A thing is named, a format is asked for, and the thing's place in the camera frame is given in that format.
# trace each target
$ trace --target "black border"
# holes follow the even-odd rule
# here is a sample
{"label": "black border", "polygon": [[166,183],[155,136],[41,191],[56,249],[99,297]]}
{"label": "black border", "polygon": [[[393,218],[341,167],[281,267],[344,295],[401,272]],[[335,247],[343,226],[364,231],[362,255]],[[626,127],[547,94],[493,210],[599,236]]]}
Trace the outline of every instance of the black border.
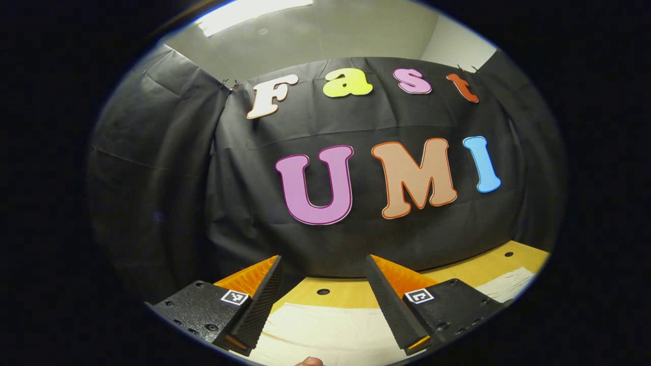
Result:
{"label": "black border", "polygon": [[[85,203],[86,141],[104,100],[148,49],[143,40],[199,4],[77,0],[8,11],[5,92],[15,112],[7,115],[6,258],[9,302],[19,305],[9,316],[17,334],[10,363],[228,362],[169,332],[124,293],[92,242]],[[635,259],[648,241],[643,196],[626,170],[640,157],[649,164],[639,127],[648,119],[632,89],[646,72],[634,44],[644,33],[641,5],[435,5],[502,48],[547,98],[568,148],[570,202],[556,251],[529,290],[491,325],[417,364],[633,364],[643,331],[633,314],[644,309]]]}

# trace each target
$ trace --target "screw hole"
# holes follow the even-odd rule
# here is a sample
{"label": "screw hole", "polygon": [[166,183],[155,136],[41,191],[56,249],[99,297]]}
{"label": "screw hole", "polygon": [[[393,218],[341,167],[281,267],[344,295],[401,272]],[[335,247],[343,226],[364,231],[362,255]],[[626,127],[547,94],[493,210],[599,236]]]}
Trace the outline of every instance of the screw hole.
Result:
{"label": "screw hole", "polygon": [[448,322],[442,322],[439,323],[439,325],[436,326],[436,331],[444,331],[450,326],[450,323]]}

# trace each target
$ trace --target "wooden table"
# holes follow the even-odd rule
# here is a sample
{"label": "wooden table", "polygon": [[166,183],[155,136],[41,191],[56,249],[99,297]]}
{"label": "wooden table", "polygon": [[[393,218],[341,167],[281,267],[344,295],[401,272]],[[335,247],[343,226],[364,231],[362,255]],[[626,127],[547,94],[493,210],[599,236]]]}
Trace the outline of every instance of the wooden table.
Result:
{"label": "wooden table", "polygon": [[[505,253],[508,252],[513,255],[506,257]],[[472,287],[477,287],[520,267],[536,274],[548,255],[546,251],[510,241],[476,257],[421,273],[437,282],[458,278]],[[317,294],[321,289],[328,289],[330,293]],[[274,304],[271,313],[280,309],[286,302],[348,309],[379,308],[366,279],[306,277]]]}

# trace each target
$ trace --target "ceiling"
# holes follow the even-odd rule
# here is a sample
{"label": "ceiling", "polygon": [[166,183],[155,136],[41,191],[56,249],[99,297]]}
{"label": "ceiling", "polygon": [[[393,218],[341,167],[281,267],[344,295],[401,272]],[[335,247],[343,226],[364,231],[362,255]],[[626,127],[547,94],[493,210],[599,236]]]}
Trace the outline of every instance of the ceiling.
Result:
{"label": "ceiling", "polygon": [[[163,42],[218,79],[245,81],[339,57],[427,59],[427,53],[435,58],[432,44],[444,43],[434,37],[440,18],[449,20],[410,0],[314,0],[313,5],[266,14],[211,37],[192,24]],[[488,56],[475,62],[476,67],[495,50],[483,43]]]}

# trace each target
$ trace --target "blue letter i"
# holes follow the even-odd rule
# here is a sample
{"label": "blue letter i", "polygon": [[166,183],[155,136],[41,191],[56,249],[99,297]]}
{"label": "blue letter i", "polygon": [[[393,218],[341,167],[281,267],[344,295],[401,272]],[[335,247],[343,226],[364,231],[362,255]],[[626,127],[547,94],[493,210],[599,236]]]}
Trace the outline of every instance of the blue letter i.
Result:
{"label": "blue letter i", "polygon": [[481,193],[488,193],[496,190],[502,181],[495,175],[493,163],[486,150],[486,139],[482,136],[468,137],[464,139],[464,146],[473,153],[477,172],[479,173],[479,184],[477,190]]}

